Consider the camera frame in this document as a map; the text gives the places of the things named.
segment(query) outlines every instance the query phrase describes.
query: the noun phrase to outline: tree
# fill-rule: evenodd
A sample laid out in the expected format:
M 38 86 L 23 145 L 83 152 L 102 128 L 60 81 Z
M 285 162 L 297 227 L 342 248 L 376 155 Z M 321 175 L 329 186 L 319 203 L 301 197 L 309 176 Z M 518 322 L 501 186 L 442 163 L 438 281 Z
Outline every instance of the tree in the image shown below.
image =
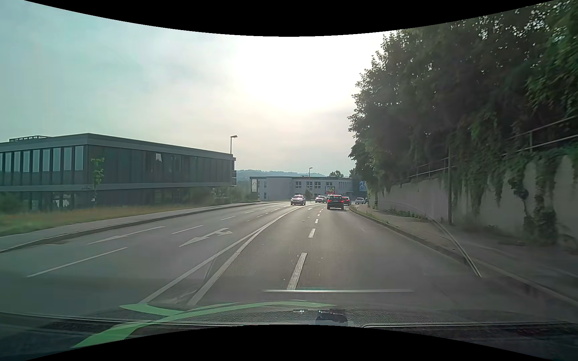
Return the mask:
M 93 206 L 97 206 L 97 187 L 101 184 L 102 178 L 104 177 L 104 168 L 101 168 L 101 165 L 104 163 L 104 157 L 92 158 L 91 163 Z
M 337 176 L 337 177 L 339 177 L 339 178 L 344 178 L 344 177 L 345 177 L 345 176 L 342 174 L 342 172 L 339 171 L 339 170 L 337 170 L 337 169 L 336 169 L 335 171 L 331 172 L 331 173 L 329 174 L 329 176 Z

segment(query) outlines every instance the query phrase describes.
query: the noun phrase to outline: cloudy sky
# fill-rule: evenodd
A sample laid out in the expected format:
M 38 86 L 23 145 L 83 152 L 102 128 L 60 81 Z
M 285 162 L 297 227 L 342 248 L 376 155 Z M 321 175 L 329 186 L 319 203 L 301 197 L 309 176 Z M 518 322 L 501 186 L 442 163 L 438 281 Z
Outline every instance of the cloudy sky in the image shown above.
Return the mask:
M 0 142 L 98 133 L 233 153 L 237 169 L 353 168 L 360 73 L 383 33 L 244 37 L 0 0 Z

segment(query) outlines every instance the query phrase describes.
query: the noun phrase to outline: building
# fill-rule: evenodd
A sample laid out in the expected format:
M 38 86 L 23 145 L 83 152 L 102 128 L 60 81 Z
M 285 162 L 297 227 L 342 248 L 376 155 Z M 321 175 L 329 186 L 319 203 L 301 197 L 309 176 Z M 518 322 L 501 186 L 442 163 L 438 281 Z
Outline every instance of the building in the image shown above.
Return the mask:
M 318 195 L 340 194 L 351 197 L 351 178 L 335 176 L 252 176 L 251 191 L 257 193 L 261 201 L 284 201 L 293 195 L 305 194 L 306 190 L 314 199 Z
M 103 157 L 100 205 L 193 202 L 235 185 L 233 155 L 99 134 L 13 138 L 0 143 L 0 193 L 28 209 L 92 204 L 91 159 Z

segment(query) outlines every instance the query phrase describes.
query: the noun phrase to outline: road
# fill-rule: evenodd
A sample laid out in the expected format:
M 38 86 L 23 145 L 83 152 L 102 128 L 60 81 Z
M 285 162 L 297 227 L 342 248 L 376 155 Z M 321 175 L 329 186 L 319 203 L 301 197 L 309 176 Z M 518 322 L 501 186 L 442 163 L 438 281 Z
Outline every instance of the road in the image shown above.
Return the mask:
M 334 300 L 577 319 L 345 209 L 256 204 L 0 254 L 0 311 Z

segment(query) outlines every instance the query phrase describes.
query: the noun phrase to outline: car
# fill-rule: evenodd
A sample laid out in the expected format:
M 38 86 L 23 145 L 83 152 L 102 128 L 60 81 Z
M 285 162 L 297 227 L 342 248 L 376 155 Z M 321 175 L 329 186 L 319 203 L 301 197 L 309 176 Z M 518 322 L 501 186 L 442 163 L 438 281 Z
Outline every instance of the car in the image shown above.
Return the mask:
M 294 195 L 291 198 L 291 205 L 297 204 L 298 206 L 306 206 L 307 200 L 301 195 Z
M 332 208 L 340 208 L 343 211 L 345 210 L 345 203 L 342 200 L 342 196 L 340 195 L 329 196 L 329 199 L 327 200 L 327 209 Z

